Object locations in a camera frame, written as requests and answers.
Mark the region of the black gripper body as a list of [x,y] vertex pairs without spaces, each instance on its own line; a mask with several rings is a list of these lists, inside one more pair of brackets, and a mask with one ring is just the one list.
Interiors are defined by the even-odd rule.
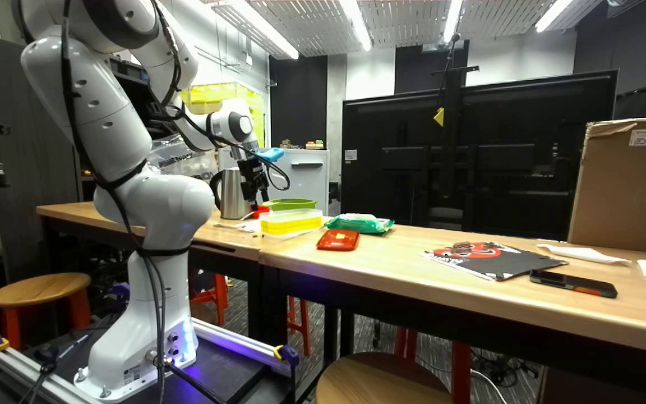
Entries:
[[245,159],[237,164],[237,169],[242,172],[242,192],[246,197],[256,197],[257,192],[268,190],[270,182],[261,159]]

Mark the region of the robot base platform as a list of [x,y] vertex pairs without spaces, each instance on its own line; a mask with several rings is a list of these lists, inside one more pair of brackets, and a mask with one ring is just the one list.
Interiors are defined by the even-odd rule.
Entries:
[[43,359],[29,357],[0,335],[0,374],[21,404],[291,404],[298,352],[270,346],[227,327],[192,318],[192,337],[165,337],[137,355],[124,385],[95,382],[85,366],[108,331],[96,322],[54,340]]

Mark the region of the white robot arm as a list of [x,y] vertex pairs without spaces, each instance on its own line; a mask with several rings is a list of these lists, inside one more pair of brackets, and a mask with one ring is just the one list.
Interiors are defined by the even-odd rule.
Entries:
[[168,366],[198,359],[188,304],[188,246],[210,217],[207,182],[153,166],[153,136],[117,81],[111,59],[132,53],[149,71],[163,118],[205,147],[227,143],[256,166],[251,118],[219,107],[199,118],[180,92],[198,76],[191,40],[160,0],[14,0],[26,44],[21,63],[50,116],[96,177],[96,210],[141,229],[127,257],[130,301],[93,346],[77,385],[124,401],[160,383]]

